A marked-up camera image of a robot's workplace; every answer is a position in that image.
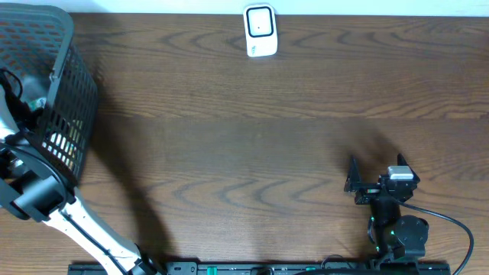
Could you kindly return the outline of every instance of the white device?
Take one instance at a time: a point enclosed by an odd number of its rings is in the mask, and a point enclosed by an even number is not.
[[[277,52],[275,11],[267,4],[251,5],[243,11],[246,48],[250,57],[265,57]]]

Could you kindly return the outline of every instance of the black cable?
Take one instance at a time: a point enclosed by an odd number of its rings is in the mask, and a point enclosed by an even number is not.
[[[26,150],[22,150],[20,148],[17,148],[16,146],[12,146],[10,144],[6,144],[5,142],[0,142],[0,147],[7,148],[11,151],[17,152],[19,154],[23,154],[27,157],[32,157],[35,160],[39,161],[41,164],[43,164],[54,176],[54,179],[61,185],[61,189],[63,190],[63,194],[61,195],[63,197],[63,202],[60,205],[60,209],[62,209],[66,205],[66,200],[68,197],[68,191],[66,191],[66,187],[63,184],[63,181],[61,180],[63,177],[54,169],[54,167],[46,162],[45,160],[39,158],[38,156],[27,152]]]
[[[101,252],[104,253],[105,256],[107,256],[110,261],[121,271],[122,274],[128,274],[124,267],[115,259],[115,257],[110,254],[110,251],[105,249],[101,244],[99,244],[92,236],[90,236],[88,233],[83,230],[74,220],[71,219],[70,215],[67,215],[63,212],[60,212],[60,214],[65,218],[83,237],[85,237],[90,243],[95,245],[96,248],[98,248]]]
[[[18,92],[17,98],[20,99],[22,97],[22,93],[24,93],[24,89],[22,88],[21,79],[19,79],[13,72],[11,72],[7,69],[0,68],[0,71],[4,72],[4,73],[8,73],[10,76],[12,76],[18,82],[18,86],[19,86],[20,91]]]
[[[326,257],[324,260],[322,260],[322,263],[321,263],[321,269],[324,269],[325,267],[325,264],[331,259],[331,258],[334,258],[334,257],[337,257],[337,258],[340,258],[340,259],[343,259],[343,261],[348,265],[348,267],[350,267],[350,269],[354,269],[349,262],[345,261],[345,258],[340,255],[340,254],[333,254],[333,255],[329,255],[328,257]]]
[[[454,224],[460,226],[461,228],[463,228],[465,230],[465,232],[467,232],[468,239],[470,241],[470,244],[468,246],[467,254],[465,255],[464,260],[458,266],[457,270],[452,275],[458,275],[458,274],[460,274],[460,272],[464,269],[465,265],[467,264],[468,260],[471,258],[472,251],[474,250],[474,235],[472,234],[471,230],[466,225],[464,225],[463,223],[457,221],[454,218],[448,217],[447,215],[443,215],[443,214],[440,214],[438,212],[434,212],[434,211],[431,211],[431,210],[428,210],[428,209],[422,209],[422,208],[420,208],[418,206],[414,206],[414,205],[407,204],[405,202],[401,202],[400,200],[394,198],[391,194],[389,194],[389,192],[387,191],[387,189],[385,188],[385,186],[383,187],[383,189],[386,191],[386,194],[389,195],[390,198],[393,201],[395,201],[398,205],[404,206],[404,207],[406,207],[408,209],[419,211],[421,213],[426,213],[426,214],[434,215],[435,217],[438,217],[438,218],[443,218],[443,219],[445,219],[445,220],[447,220],[449,222],[453,222]]]

